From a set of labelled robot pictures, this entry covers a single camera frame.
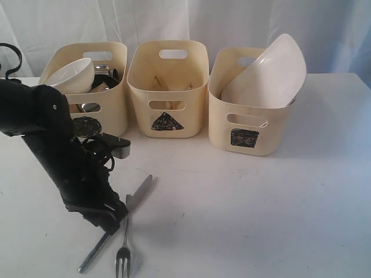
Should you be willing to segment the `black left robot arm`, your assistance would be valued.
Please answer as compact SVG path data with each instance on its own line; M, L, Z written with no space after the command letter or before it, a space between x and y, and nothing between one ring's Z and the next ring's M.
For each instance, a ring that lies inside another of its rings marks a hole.
M1 132L21 136L57 186L69 212L113 235L128 209L105 165L128 156L130 141L99 133L80 141L65 95L47 85L1 79Z

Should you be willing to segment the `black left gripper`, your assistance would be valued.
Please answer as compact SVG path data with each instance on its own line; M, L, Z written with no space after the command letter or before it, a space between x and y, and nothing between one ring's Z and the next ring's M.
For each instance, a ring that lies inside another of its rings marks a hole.
M110 172L100 165L76 137L39 133L23 136L23 141L46 170L69 211L107 233L115 233L127 215L108 182Z

